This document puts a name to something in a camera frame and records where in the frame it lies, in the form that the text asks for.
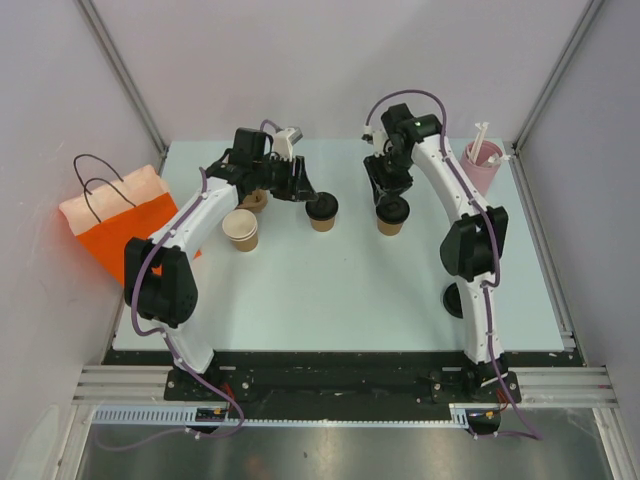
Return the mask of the black cup lid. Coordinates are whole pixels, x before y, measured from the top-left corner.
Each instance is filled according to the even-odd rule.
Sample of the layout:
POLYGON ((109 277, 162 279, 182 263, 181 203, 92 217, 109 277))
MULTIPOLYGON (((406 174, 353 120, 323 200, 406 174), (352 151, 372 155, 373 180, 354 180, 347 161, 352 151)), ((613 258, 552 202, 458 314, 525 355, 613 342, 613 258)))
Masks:
POLYGON ((409 203, 402 197, 385 198, 376 207, 377 218, 390 225, 404 223, 409 215, 409 203))
POLYGON ((338 200, 329 192, 319 192, 316 200, 305 204, 306 214, 316 221, 328 221, 336 216, 338 210, 338 200))

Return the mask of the brown pulp cup carrier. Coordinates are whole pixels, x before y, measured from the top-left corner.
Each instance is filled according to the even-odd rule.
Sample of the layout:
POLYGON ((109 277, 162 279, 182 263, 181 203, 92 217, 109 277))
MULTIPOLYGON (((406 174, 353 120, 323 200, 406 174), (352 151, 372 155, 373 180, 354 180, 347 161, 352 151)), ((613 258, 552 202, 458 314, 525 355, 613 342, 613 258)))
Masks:
POLYGON ((251 211, 254 214, 264 210, 268 203, 268 192, 257 189, 249 194, 239 205, 238 209, 251 211))

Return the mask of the stack of brown paper cups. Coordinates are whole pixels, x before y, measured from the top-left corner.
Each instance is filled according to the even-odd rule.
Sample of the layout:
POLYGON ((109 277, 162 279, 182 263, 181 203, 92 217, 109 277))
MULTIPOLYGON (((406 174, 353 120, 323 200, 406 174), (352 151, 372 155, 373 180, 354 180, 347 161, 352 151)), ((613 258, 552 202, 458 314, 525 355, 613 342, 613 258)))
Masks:
POLYGON ((222 230, 240 252, 250 252, 258 245, 258 221, 249 210, 237 209, 227 214, 222 230))

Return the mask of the stack of black lids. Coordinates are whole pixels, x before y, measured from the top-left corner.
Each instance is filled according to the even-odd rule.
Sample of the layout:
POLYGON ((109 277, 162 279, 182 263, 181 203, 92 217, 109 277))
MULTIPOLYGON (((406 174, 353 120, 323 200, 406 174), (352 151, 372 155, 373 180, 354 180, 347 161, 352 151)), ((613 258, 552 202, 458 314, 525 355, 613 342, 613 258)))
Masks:
POLYGON ((445 310, 453 317, 462 319, 463 311, 459 289, 456 283, 450 284, 442 295, 442 304, 445 310))

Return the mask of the orange paper bag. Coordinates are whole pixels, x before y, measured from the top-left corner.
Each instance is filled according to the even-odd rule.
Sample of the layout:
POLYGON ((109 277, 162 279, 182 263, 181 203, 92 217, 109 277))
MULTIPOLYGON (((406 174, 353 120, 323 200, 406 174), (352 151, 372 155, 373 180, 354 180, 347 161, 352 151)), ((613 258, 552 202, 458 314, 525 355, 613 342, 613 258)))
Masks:
POLYGON ((79 243, 120 285, 125 284, 125 246, 146 239, 178 212, 167 182, 145 165, 114 180, 84 179, 78 160, 101 159, 83 153, 73 160, 82 194, 59 204, 79 243))

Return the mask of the brown paper cup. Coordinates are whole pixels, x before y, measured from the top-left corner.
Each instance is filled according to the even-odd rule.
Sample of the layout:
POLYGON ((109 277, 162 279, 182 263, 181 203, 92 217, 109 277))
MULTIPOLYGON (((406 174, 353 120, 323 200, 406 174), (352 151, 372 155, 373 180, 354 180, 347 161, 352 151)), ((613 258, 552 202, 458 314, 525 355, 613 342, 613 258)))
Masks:
POLYGON ((400 233, 400 231, 402 230, 404 223, 403 222, 387 222, 384 219, 378 218, 377 219, 377 228, 378 231, 385 235, 385 236, 395 236, 397 234, 400 233))
POLYGON ((311 226, 315 231, 328 232, 334 227, 336 216, 335 215, 331 217, 310 216, 309 219, 310 219, 311 226))

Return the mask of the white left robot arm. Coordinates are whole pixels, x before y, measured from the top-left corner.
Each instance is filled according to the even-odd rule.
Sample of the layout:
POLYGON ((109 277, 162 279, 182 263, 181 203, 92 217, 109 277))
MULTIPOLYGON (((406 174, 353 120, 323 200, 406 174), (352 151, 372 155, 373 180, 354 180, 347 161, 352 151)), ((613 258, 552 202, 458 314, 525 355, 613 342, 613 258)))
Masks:
POLYGON ((305 160, 293 152, 301 137, 297 127, 275 134, 237 129, 232 146, 201 170, 190 201, 149 238, 126 244, 124 293, 131 317, 152 322, 175 364, 189 371, 185 385, 199 399, 219 392, 221 376, 209 368, 214 350, 195 315, 198 290, 191 263, 223 218, 240 213, 241 203, 254 191, 268 191, 283 201, 317 200, 305 160))

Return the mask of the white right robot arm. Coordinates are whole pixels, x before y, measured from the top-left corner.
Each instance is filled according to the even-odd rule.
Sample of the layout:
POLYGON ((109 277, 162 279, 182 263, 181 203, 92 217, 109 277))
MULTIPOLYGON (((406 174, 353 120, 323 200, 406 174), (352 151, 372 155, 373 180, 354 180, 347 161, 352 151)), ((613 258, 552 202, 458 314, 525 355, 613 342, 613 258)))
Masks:
POLYGON ((402 197, 418 168, 443 205, 450 228, 439 247, 446 272, 455 278, 462 316, 467 322, 465 354, 474 364, 488 364, 502 354, 493 319, 493 290, 500 283, 508 214, 490 206, 472 186, 455 158, 445 129, 435 115, 414 116, 406 104, 389 107, 382 127, 365 120, 363 140, 373 146, 364 167, 373 192, 379 230, 396 234, 410 207, 402 197))

